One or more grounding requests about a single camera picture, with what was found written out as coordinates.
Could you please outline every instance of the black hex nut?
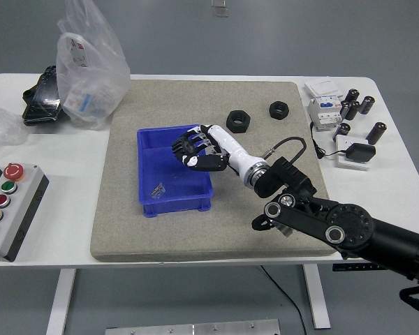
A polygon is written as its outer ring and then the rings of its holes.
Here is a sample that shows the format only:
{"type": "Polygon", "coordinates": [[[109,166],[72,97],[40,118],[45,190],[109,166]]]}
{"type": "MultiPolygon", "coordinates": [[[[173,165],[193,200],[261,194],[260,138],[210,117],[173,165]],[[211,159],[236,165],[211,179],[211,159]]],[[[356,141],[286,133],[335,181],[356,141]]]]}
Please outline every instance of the black hex nut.
{"type": "Polygon", "coordinates": [[[270,116],[276,120],[282,120],[284,117],[288,115],[288,106],[286,103],[282,101],[275,101],[273,104],[270,105],[270,116]]]}
{"type": "Polygon", "coordinates": [[[232,133],[245,133],[250,125],[250,116],[243,110],[233,110],[226,118],[226,128],[232,133]]]}

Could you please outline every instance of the blue plastic bin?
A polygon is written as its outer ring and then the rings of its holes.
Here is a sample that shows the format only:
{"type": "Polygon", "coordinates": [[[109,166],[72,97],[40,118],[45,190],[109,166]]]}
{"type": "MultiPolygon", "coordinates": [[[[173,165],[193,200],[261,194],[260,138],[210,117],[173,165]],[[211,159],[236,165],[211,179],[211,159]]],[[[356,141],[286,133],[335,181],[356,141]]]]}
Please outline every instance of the blue plastic bin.
{"type": "Polygon", "coordinates": [[[211,208],[210,174],[188,169],[175,158],[171,148],[181,134],[194,126],[149,128],[137,132],[138,197],[147,218],[172,211],[207,211],[211,208]],[[155,199],[152,191],[160,183],[165,193],[155,199]]]}

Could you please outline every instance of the gray floor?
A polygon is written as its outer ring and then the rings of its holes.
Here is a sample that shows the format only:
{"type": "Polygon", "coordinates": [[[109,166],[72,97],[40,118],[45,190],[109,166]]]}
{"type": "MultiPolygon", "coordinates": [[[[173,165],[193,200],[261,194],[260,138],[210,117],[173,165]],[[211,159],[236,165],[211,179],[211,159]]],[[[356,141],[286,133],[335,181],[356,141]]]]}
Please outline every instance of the gray floor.
{"type": "MultiPolygon", "coordinates": [[[[419,172],[419,1],[227,0],[228,18],[212,17],[210,3],[96,0],[132,73],[372,78],[419,172]]],[[[63,1],[0,1],[0,73],[54,64],[64,12],[63,1]]],[[[323,265],[332,329],[315,332],[302,270],[270,271],[300,305],[310,334],[419,334],[419,313],[397,297],[412,283],[398,275],[323,265]]],[[[0,269],[0,334],[43,333],[56,276],[0,269]]],[[[255,267],[82,270],[66,333],[266,315],[280,319],[284,334],[302,334],[295,311],[255,267]]]]}

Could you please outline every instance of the beige felt mat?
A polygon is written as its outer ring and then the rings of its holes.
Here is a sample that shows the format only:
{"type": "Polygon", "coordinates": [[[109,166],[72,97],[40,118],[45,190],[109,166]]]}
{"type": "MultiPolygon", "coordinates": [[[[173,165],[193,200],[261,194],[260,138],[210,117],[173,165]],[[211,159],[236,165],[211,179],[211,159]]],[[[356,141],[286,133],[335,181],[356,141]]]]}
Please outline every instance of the beige felt mat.
{"type": "MultiPolygon", "coordinates": [[[[327,197],[295,84],[134,80],[112,120],[91,235],[93,257],[103,262],[174,262],[333,253],[323,242],[299,232],[286,238],[276,229],[252,230],[251,221],[263,212],[267,200],[245,187],[229,168],[211,173],[214,196],[209,211],[143,216],[138,202],[137,130],[185,124],[218,124],[226,129],[231,110],[244,110],[251,117],[248,131],[233,137],[253,156],[285,137],[303,137],[307,150],[295,165],[311,178],[316,196],[327,197]],[[284,120],[269,115],[275,101],[289,106],[284,120]]],[[[269,163],[280,156],[290,160],[300,145],[283,144],[269,163]]]]}

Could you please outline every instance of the black charger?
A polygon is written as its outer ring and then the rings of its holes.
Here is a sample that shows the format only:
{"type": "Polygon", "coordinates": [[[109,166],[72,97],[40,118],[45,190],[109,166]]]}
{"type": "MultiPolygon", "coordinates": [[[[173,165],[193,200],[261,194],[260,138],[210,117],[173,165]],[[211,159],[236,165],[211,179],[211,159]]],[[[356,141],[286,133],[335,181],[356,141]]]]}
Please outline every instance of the black charger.
{"type": "Polygon", "coordinates": [[[347,159],[365,163],[376,155],[376,147],[369,144],[353,143],[345,152],[347,159]]]}

